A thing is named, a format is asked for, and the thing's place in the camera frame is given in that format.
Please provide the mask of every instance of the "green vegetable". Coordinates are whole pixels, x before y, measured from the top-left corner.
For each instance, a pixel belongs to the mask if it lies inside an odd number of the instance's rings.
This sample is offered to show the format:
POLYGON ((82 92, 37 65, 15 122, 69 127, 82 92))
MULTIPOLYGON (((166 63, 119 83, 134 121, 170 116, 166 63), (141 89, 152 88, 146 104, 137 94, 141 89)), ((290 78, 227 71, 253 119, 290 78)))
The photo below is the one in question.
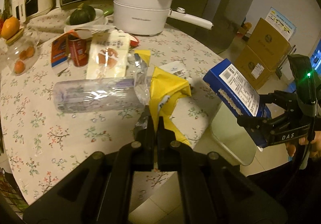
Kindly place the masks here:
POLYGON ((92 6, 82 3, 74 10, 73 13, 71 13, 69 23, 70 25, 79 25, 93 21, 95 18, 95 9, 92 6))

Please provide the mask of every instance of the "trash bin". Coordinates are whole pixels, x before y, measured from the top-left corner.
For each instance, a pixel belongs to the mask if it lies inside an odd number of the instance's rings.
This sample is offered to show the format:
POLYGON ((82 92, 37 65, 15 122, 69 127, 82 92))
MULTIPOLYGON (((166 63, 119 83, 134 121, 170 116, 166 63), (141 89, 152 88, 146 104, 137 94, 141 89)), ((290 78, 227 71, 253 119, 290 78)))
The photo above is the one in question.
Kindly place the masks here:
POLYGON ((220 155, 232 165, 248 166, 253 162, 257 146, 247 131, 237 124, 236 117, 222 102, 210 125, 214 141, 222 148, 220 155))

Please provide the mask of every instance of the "human hand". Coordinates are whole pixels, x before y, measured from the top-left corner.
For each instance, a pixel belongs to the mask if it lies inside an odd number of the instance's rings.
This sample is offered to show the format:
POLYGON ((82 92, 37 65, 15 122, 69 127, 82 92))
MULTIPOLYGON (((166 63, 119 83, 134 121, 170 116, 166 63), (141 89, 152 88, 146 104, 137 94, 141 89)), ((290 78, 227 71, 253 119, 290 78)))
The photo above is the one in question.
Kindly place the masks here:
MULTIPOLYGON (((302 137, 299 139, 299 145, 308 145, 309 141, 306 137, 302 137)), ((316 135, 314 140, 311 142, 311 150, 310 150, 310 158, 318 156, 321 158, 321 131, 316 131, 316 135)), ((286 142, 285 143, 286 150, 288 151, 288 155, 293 157, 296 152, 296 147, 294 142, 286 142)))

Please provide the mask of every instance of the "red can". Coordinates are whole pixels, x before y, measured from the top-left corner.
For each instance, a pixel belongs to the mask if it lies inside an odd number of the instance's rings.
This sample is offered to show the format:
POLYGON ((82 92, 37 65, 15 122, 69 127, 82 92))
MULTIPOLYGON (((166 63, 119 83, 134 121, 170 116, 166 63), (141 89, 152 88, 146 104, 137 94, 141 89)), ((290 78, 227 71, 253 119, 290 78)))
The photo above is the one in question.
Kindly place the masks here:
POLYGON ((88 64, 88 54, 86 53, 87 42, 85 39, 79 39, 73 35, 68 36, 68 47, 76 67, 82 67, 88 64))

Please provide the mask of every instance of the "table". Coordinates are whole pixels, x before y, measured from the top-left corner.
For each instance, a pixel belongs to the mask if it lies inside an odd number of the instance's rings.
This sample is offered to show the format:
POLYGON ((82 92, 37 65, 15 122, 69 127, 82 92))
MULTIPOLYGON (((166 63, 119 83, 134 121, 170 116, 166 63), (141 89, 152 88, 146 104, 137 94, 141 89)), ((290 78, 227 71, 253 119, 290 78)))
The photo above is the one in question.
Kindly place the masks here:
MULTIPOLYGON (((56 9, 33 19, 31 25, 43 28, 42 38, 51 39, 42 44, 38 61, 27 73, 13 76, 6 67, 1 74, 4 144, 12 173, 28 204, 47 192, 94 151, 112 153, 132 142, 132 129, 142 112, 141 109, 76 114, 57 112, 52 102, 54 84, 84 79, 86 75, 86 67, 70 66, 61 77, 57 77, 50 66, 52 38, 62 33, 59 29, 63 29, 61 23, 67 15, 56 9), (48 24, 52 20, 56 31, 48 33, 48 24)), ((137 49, 151 51, 151 64, 160 66, 178 60, 194 78, 192 97, 180 99, 172 115, 172 121, 194 147, 220 104, 220 99, 201 78, 221 58, 169 25, 157 36, 139 39, 141 44, 137 49)), ((131 210, 149 198, 172 174, 157 169, 135 173, 131 210)))

